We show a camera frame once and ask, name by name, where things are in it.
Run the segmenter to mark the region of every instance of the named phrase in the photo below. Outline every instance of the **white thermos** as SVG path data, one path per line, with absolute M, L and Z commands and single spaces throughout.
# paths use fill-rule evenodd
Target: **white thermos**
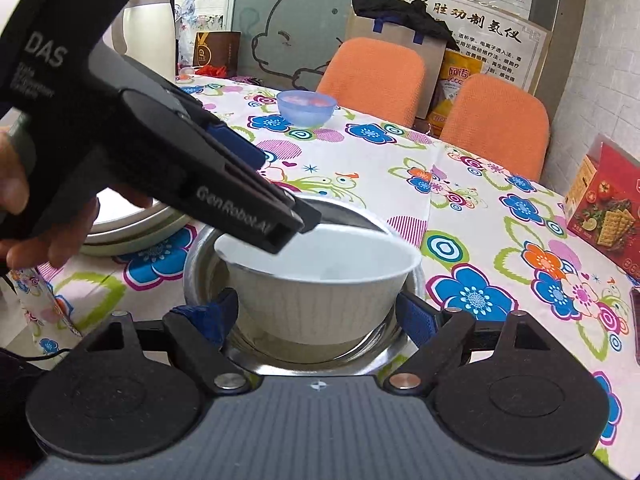
M 175 22 L 169 0 L 130 0 L 111 26 L 113 48 L 175 81 Z

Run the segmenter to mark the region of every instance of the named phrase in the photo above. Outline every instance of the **bowl rim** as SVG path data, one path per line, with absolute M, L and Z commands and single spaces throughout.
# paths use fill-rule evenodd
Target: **bowl rim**
M 328 103 L 325 106 L 299 105 L 297 103 L 292 103 L 290 101 L 287 101 L 286 99 L 280 98 L 280 96 L 286 96 L 286 95 L 292 95 L 292 94 L 313 94 L 326 99 Z M 331 108 L 333 110 L 338 105 L 338 101 L 333 97 L 331 97 L 330 95 L 321 94 L 320 92 L 312 92 L 310 90 L 284 90 L 276 96 L 276 99 L 278 101 L 278 104 L 282 101 L 284 104 L 290 105 L 291 107 L 295 107 L 297 110 L 304 111 L 304 112 L 317 112 L 318 110 L 325 110 L 326 108 Z
M 320 224 L 318 227 L 316 227 L 316 229 L 323 229 L 323 230 L 329 230 L 329 231 L 357 230 L 362 232 L 363 236 L 366 236 L 369 238 L 379 238 L 380 240 L 384 240 L 385 242 L 388 242 L 397 246 L 404 246 L 406 249 L 408 249 L 407 253 L 409 252 L 413 253 L 412 262 L 409 266 L 403 267 L 402 271 L 390 272 L 387 274 L 383 274 L 381 276 L 375 276 L 373 278 L 348 279 L 348 280 L 336 280 L 336 279 L 320 280 L 320 279 L 310 279 L 310 278 L 276 276 L 275 274 L 271 274 L 270 272 L 266 272 L 264 270 L 252 269 L 251 267 L 247 267 L 247 266 L 244 266 L 243 264 L 235 262 L 232 259 L 229 259 L 229 257 L 226 256 L 226 254 L 224 254 L 223 251 L 219 250 L 217 247 L 220 241 L 224 240 L 225 238 L 234 239 L 231 235 L 228 235 L 228 234 L 222 235 L 215 241 L 214 250 L 217 256 L 221 260 L 223 260 L 228 266 L 236 267 L 238 269 L 243 270 L 244 272 L 248 272 L 250 274 L 259 275 L 259 276 L 265 276 L 274 280 L 280 280 L 282 282 L 305 283 L 309 285 L 369 285 L 371 283 L 379 283 L 379 282 L 384 282 L 386 280 L 392 280 L 404 274 L 409 275 L 410 272 L 412 272 L 414 269 L 416 269 L 416 267 L 420 266 L 420 264 L 422 263 L 422 253 L 420 252 L 420 250 L 418 250 L 414 245 L 410 244 L 409 242 L 404 240 L 404 238 L 401 238 L 401 237 L 389 237 L 387 234 L 383 234 L 381 232 L 373 231 L 370 229 L 354 227 L 354 226 L 345 226 L 345 225 L 339 225 L 339 224 Z

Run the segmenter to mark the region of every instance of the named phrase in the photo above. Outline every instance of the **blue bowl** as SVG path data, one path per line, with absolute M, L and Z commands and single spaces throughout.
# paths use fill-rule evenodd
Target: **blue bowl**
M 278 94 L 278 109 L 294 126 L 319 128 L 331 119 L 338 105 L 333 97 L 318 92 L 288 90 Z

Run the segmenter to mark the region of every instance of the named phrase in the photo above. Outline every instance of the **black cloth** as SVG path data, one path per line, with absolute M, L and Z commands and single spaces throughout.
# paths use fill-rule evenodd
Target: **black cloth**
M 402 0 L 351 0 L 351 3 L 357 16 L 397 23 L 430 38 L 444 40 L 451 50 L 460 50 L 447 24 L 431 16 L 422 0 L 411 3 Z

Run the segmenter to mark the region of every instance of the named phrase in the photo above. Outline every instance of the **human hand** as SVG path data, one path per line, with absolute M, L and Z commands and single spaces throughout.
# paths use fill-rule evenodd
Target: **human hand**
M 0 128 L 0 208 L 20 214 L 29 201 L 29 184 L 18 154 L 8 137 L 8 128 Z M 114 190 L 138 207 L 150 207 L 152 200 L 129 186 Z M 79 250 L 100 212 L 100 201 L 91 199 L 71 222 L 54 226 L 29 240 L 0 240 L 0 258 L 11 269 L 24 269 L 49 262 L 62 267 Z

